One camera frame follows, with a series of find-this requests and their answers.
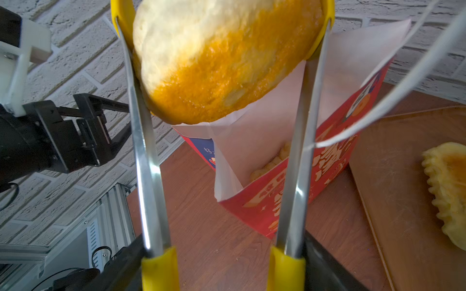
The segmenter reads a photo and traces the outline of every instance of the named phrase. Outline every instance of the black cable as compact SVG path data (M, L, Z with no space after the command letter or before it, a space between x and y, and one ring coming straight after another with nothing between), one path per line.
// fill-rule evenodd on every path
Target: black cable
M103 245L103 246L101 246L101 247L96 248L96 249L92 252L92 255L90 256L90 261L92 262L92 267L93 267L94 269L97 269L96 264L94 263L94 255L95 255L98 251L100 251L100 250L109 250L109 251L110 251L110 257L109 257L109 258L112 258L112 249L111 249L110 247L108 247L108 246L106 246L106 245Z
M16 183L6 183L2 186L0 186L0 192L3 192L3 191L6 191L8 189L11 189L11 187L14 186L15 189L14 189L14 193L13 195L11 196L10 200L5 204L5 206L3 206L2 208L0 208L0 211L4 210L6 207L10 206L11 203L13 203L13 201L16 199L16 197L18 196L18 193L20 192L20 187L18 186L18 184Z
M39 287L40 284L44 283L45 281L47 281L48 279L50 279L51 277L57 275L57 274L60 274L61 272L64 272L64 271L68 271L68 270L85 270L83 268L68 268L68 269L64 269L64 270L61 270L61 271L58 271L57 273L54 273L50 276L48 276L47 278L43 279L39 284L37 284L36 286L34 286L34 288L31 289L31 291L34 291L35 288Z

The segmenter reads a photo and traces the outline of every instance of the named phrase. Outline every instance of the pastry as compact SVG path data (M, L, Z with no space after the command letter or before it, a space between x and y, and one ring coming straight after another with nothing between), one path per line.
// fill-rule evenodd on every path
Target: pastry
M466 146L447 142L423 153L432 204L439 209L443 233L466 250Z
M170 124L244 108L307 56L323 19L320 0L143 0L133 42L146 105Z

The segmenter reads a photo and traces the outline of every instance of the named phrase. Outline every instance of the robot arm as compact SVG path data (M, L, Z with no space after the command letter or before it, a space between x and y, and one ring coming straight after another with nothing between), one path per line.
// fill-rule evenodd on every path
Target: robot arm
M51 33L0 7L0 186L49 169L70 173L112 160L131 135L128 123L113 139L104 109L129 112L127 104L90 94L76 94L75 108L50 100L23 104L29 62L51 55ZM79 117L79 131L72 120Z

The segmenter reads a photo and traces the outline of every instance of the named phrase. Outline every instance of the black machine part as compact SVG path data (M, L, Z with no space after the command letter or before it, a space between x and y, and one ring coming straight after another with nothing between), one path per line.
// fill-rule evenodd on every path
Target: black machine part
M121 249L105 265L103 273L83 291L142 290L141 259L144 254L140 235L129 247ZM369 291L307 231L303 257L306 258L305 291Z
M307 231L303 257L306 258L305 290L369 291Z
M78 109L56 107L50 100L23 105L14 117L0 105L0 185L44 169L71 173L112 160L131 135L128 123L113 139L104 109L129 112L125 103L91 94L73 95ZM62 116L79 117L76 123Z

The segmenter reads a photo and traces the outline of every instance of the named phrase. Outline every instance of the black metal bracket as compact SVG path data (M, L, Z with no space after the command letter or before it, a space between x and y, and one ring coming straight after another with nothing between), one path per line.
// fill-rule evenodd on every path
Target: black metal bracket
M48 169L70 173L84 166L101 166L112 160L131 135L128 123L113 139L105 123L105 109L129 113L125 103L91 94L73 95L78 109L56 107L52 101L39 101L23 105L27 118L35 122L47 137L53 155ZM72 120L62 116L79 117L76 130Z

